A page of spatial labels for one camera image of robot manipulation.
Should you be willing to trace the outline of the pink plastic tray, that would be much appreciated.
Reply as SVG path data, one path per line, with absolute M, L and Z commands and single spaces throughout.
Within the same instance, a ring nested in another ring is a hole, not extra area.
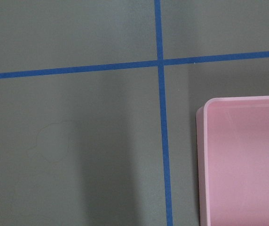
M 208 100 L 196 113 L 202 226 L 269 226 L 269 96 Z

